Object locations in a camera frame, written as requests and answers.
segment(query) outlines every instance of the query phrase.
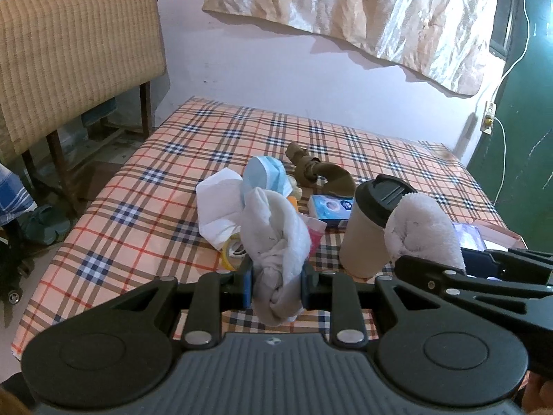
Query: wheel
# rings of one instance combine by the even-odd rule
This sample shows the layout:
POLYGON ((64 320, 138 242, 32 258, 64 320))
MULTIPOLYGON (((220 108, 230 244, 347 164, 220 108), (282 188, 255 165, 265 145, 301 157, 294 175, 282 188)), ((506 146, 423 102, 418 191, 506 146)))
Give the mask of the wheel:
POLYGON ((16 305, 21 301, 21 290, 10 290, 8 292, 8 302, 12 305, 16 305))

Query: human hand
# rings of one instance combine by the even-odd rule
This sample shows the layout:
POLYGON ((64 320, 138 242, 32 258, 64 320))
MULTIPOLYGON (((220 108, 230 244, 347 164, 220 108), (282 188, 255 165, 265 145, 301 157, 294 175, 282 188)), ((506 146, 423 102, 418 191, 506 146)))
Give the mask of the human hand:
POLYGON ((522 408, 530 415, 553 415, 553 381, 530 372, 522 408))

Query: electrical outlet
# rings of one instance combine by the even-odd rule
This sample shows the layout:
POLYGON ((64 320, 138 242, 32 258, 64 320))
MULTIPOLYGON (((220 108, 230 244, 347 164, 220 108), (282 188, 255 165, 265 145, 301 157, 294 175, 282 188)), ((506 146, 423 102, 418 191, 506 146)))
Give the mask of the electrical outlet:
POLYGON ((496 104, 491 101, 486 101, 484 107, 484 117, 482 117, 482 124, 480 125, 480 131, 484 134, 491 135, 493 129, 493 120, 496 117, 496 104))

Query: green slipper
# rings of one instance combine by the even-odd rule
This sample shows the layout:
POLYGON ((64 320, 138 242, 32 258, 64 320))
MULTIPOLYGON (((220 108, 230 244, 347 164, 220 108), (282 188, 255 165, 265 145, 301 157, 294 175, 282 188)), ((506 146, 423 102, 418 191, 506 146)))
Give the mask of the green slipper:
POLYGON ((51 245, 56 241, 56 231, 50 226, 43 225, 37 215, 33 212, 31 216, 21 225, 23 236, 31 242, 40 245, 51 245))
POLYGON ((59 236, 64 236, 71 229, 71 222, 59 209, 51 205, 40 206, 37 210, 38 220, 44 226, 48 226, 59 236))

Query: bed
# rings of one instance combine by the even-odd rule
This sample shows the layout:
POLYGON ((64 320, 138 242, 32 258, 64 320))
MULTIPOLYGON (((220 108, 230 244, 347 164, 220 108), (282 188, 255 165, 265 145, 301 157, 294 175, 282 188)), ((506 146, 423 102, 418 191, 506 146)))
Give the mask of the bed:
MULTIPOLYGON (((379 173, 396 175, 434 197, 454 221, 504 226, 480 186, 441 144, 192 98, 121 167, 59 248, 19 323, 14 355, 20 357, 48 326, 156 277, 195 282, 218 269, 217 251, 198 232, 197 183, 224 167, 241 174, 254 155, 279 158, 291 172, 284 155, 290 141, 345 167, 357 183, 379 173)), ((310 195, 303 193, 303 212, 310 195)), ((343 233, 327 230, 310 258, 316 268, 340 268, 343 233)), ((365 318, 375 336, 369 312, 365 318)), ((224 331, 238 332, 327 333, 330 327, 330 315, 323 311, 304 312, 294 323, 271 329, 251 310, 223 313, 222 320, 224 331)))

